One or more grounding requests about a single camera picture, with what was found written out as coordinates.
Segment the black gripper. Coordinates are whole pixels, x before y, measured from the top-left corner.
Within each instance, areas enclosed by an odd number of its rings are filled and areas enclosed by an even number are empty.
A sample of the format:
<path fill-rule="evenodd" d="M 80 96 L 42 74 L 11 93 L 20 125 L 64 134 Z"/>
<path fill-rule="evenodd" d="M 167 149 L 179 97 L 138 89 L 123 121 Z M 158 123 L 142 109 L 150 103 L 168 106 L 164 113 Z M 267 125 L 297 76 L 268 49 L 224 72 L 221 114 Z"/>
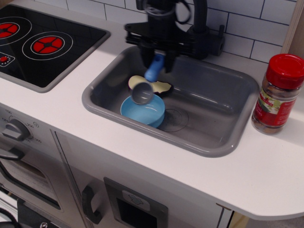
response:
<path fill-rule="evenodd" d="M 181 30 L 175 18 L 155 18 L 148 16 L 147 22 L 129 23 L 124 26 L 127 31 L 126 42 L 140 46 L 143 65 L 149 68 L 154 50 L 165 51 L 165 73 L 171 72 L 175 58 L 180 55 L 193 56 L 195 38 Z"/>

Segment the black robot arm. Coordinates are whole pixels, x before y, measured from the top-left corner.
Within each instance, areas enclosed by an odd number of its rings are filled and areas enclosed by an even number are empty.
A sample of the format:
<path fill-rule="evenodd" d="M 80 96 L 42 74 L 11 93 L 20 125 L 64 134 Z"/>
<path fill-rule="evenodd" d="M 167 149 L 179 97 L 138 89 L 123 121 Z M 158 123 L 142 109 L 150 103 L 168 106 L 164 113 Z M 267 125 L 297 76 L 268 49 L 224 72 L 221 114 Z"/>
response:
<path fill-rule="evenodd" d="M 194 52 L 195 38 L 181 30 L 177 23 L 176 5 L 182 3 L 187 9 L 189 5 L 184 0 L 138 0 L 136 7 L 144 10 L 147 21 L 129 23 L 124 26 L 127 32 L 126 43 L 137 45 L 145 67 L 149 67 L 155 51 L 162 51 L 166 73 L 172 71 L 175 58 L 179 55 L 191 56 Z"/>

